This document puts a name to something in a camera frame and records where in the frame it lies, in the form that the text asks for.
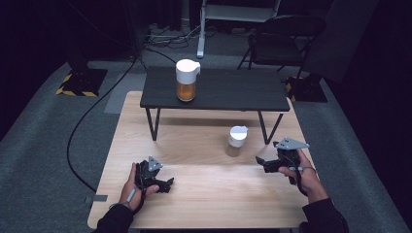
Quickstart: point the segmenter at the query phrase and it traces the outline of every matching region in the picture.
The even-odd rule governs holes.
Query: handheld controller
[[[278,151],[277,160],[265,161],[260,157],[256,157],[257,163],[263,166],[265,173],[278,172],[280,167],[288,167],[291,170],[298,169],[300,164],[299,155],[296,149],[309,148],[308,144],[298,142],[291,138],[284,138],[281,142],[273,142],[273,145]],[[291,184],[296,184],[296,180],[289,177]]]
[[[149,156],[149,162],[143,160],[140,164],[136,164],[136,177],[134,182],[140,190],[144,190],[147,187],[157,184],[159,189],[157,192],[169,192],[170,185],[172,185],[174,178],[169,179],[167,182],[157,180],[157,176],[160,168],[163,164],[159,163],[152,156]]]

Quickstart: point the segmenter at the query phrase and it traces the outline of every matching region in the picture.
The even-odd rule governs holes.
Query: person's left hand
[[[136,186],[134,183],[134,178],[136,177],[136,164],[133,163],[131,166],[130,175],[128,177],[127,182],[124,184],[123,189],[121,190],[121,196],[119,203],[122,203],[124,206],[130,209],[131,212],[134,212],[140,204],[140,199],[142,197],[142,191]],[[133,190],[136,192],[133,195],[133,198],[127,205],[127,198],[130,195],[130,192]],[[146,189],[146,196],[149,196],[158,191],[158,185],[149,186]]]

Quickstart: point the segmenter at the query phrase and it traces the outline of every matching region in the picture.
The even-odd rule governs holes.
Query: white cup
[[[230,129],[226,153],[232,157],[238,156],[247,136],[248,128],[246,126],[233,126]]]

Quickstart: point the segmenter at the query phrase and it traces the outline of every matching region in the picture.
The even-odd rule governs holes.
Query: cable
[[[129,32],[128,34],[129,34],[130,44],[133,45],[132,48],[137,52],[137,43],[136,43],[136,38],[134,36],[133,29],[131,26],[132,23],[130,22],[130,14],[129,14],[129,11],[126,9],[126,3],[124,2],[124,0],[122,0],[121,2],[123,5],[124,15],[126,18],[126,24],[127,24],[127,29]]]
[[[171,49],[181,49],[181,48],[185,48],[185,47],[187,47],[188,45],[189,45],[189,43],[188,43],[188,41],[189,41],[189,39],[191,39],[191,38],[193,38],[193,37],[191,37],[190,35],[191,34],[193,34],[195,31],[197,31],[197,29],[200,27],[200,25],[199,26],[197,26],[197,27],[195,27],[193,30],[191,30],[190,31],[190,33],[188,33],[188,34],[184,34],[184,35],[181,35],[181,36],[174,36],[174,37],[171,37],[171,36],[159,36],[160,34],[163,34],[164,32],[166,32],[167,30],[168,30],[168,28],[167,29],[163,29],[163,31],[162,32],[160,32],[160,33],[158,33],[157,35],[155,35],[155,36],[153,36],[153,35],[150,35],[151,37],[154,37],[152,40],[150,40],[148,43],[146,43],[146,46],[155,46],[155,47],[159,47],[159,48],[164,48],[164,47],[168,47],[168,48],[171,48]],[[169,37],[170,39],[165,39],[165,40],[161,40],[161,41],[155,41],[155,38],[156,37]],[[163,44],[163,43],[165,43],[166,45],[165,46],[157,46],[158,44]],[[182,43],[185,43],[185,44],[187,44],[186,46],[184,46],[184,47],[179,47],[179,48],[172,48],[172,47],[169,47],[169,45],[172,45],[172,44],[182,44]]]
[[[73,136],[75,135],[76,130],[78,129],[79,125],[82,123],[82,121],[85,119],[88,113],[97,105],[99,104],[112,90],[124,79],[124,77],[127,75],[127,73],[131,70],[131,68],[134,66],[136,63],[136,58],[133,59],[132,64],[130,67],[124,72],[124,74],[121,76],[121,78],[99,99],[97,100],[96,103],[94,103],[88,110],[87,112],[81,117],[81,119],[77,122],[75,128],[73,129],[69,141],[67,143],[67,148],[66,148],[66,158],[67,158],[67,163],[69,164],[70,170],[73,172],[73,174],[76,176],[76,178],[82,182],[85,186],[87,186],[91,191],[94,193],[96,192],[96,189],[92,187],[90,184],[88,184],[84,179],[82,179],[79,174],[74,170],[72,163],[70,161],[70,145],[73,140]]]
[[[180,45],[180,44],[185,44],[182,47],[172,47],[171,45]],[[187,38],[171,38],[168,40],[162,40],[162,41],[157,41],[157,42],[151,42],[147,44],[147,46],[153,46],[157,48],[170,48],[170,49],[182,49],[186,48],[189,46],[188,39]]]
[[[82,14],[82,12],[80,12],[70,1],[68,0],[64,0],[67,5],[69,5],[77,14],[79,14],[79,16],[82,17],[82,19],[84,21],[86,21],[94,30],[96,30],[97,32],[99,32],[100,34],[102,34],[104,37],[106,37],[107,39],[115,42],[116,44],[119,44],[121,46],[127,47],[129,49],[135,49],[133,48],[131,45],[125,44],[123,42],[120,42],[116,39],[114,39],[113,37],[107,35],[105,32],[103,32],[101,29],[99,29],[98,27],[96,27],[85,15]]]
[[[143,205],[145,204],[145,198],[146,198],[146,183],[143,183],[143,179],[142,179],[142,164],[139,163],[139,178],[140,178],[140,184],[141,184],[141,188],[140,188],[140,203],[139,206],[137,206],[136,210],[133,212],[134,215],[136,215],[136,213],[138,213]]]
[[[137,58],[140,61],[140,64],[145,68],[145,72],[148,73],[148,67],[146,66],[146,63],[143,61],[142,54],[139,54],[139,58]]]
[[[308,196],[308,194],[306,193],[305,190],[303,190],[302,188],[302,176],[300,175],[299,172],[299,167],[287,156],[285,156],[285,158],[293,165],[294,170],[296,172],[296,184],[297,184],[297,189],[299,189],[300,193],[302,193],[305,196]]]
[[[165,55],[165,54],[163,54],[163,53],[161,53],[161,52],[159,52],[159,51],[156,51],[156,50],[152,50],[151,48],[149,48],[149,47],[147,47],[146,48],[146,50],[147,51],[152,51],[152,52],[155,52],[155,53],[157,53],[157,54],[160,54],[160,55],[162,55],[162,56],[164,56],[164,57],[166,57],[167,59],[169,59],[169,60],[171,60],[173,63],[177,63],[175,60],[173,60],[172,58],[170,58],[169,56],[167,56],[167,55]]]

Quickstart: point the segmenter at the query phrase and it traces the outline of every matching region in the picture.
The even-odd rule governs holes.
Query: wooden table
[[[127,94],[97,188],[97,195],[108,195],[107,201],[93,202],[89,227],[95,228],[110,205],[119,201],[131,163],[149,155],[164,165],[157,178],[175,181],[169,193],[147,198],[132,228],[294,228],[306,220],[301,207],[307,198],[283,175],[266,174],[256,163],[255,156],[277,159],[273,145],[261,140],[256,112],[165,109],[158,141],[153,141],[140,99],[140,91]],[[290,105],[274,140],[291,137],[305,142]],[[275,121],[277,113],[264,114]],[[233,125],[249,128],[238,157],[224,152]]]

